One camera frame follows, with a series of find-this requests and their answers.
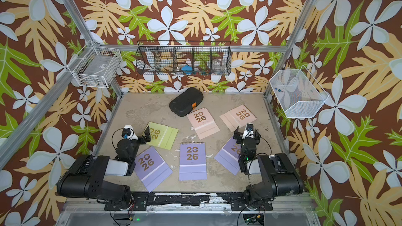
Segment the pink 2026 calendar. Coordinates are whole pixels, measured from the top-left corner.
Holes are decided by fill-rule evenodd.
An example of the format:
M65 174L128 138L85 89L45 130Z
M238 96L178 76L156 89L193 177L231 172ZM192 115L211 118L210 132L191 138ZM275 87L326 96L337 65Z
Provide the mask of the pink 2026 calendar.
M200 140L220 132L218 125L206 107L192 111L186 117Z
M232 132L256 120L256 116L245 105L238 106L220 115L220 118Z

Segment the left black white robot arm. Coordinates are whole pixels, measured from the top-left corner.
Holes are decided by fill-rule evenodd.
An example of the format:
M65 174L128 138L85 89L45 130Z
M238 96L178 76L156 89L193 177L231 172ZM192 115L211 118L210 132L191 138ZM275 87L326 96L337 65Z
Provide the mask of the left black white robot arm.
M115 149L116 157L82 156L60 177L57 193L66 198L96 199L105 204L106 211L145 210L140 202L143 195L135 195L129 186L104 180L107 175L131 176L136 166L139 146L151 141L150 128L143 136L136 136L131 126L122 129L122 139Z

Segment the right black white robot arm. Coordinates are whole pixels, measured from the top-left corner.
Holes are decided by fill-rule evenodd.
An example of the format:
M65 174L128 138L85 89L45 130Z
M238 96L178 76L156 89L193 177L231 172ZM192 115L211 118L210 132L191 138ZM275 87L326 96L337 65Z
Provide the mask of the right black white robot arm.
M240 145L240 171L251 175L252 167L256 166L262 178L261 182L246 187L244 197L240 199L240 204L246 209L256 210L263 207L272 210L272 201L276 197L300 195L304 192L303 181L285 153L268 155L256 152L256 147L263 138L252 124L248 124L244 132L236 129L233 139Z

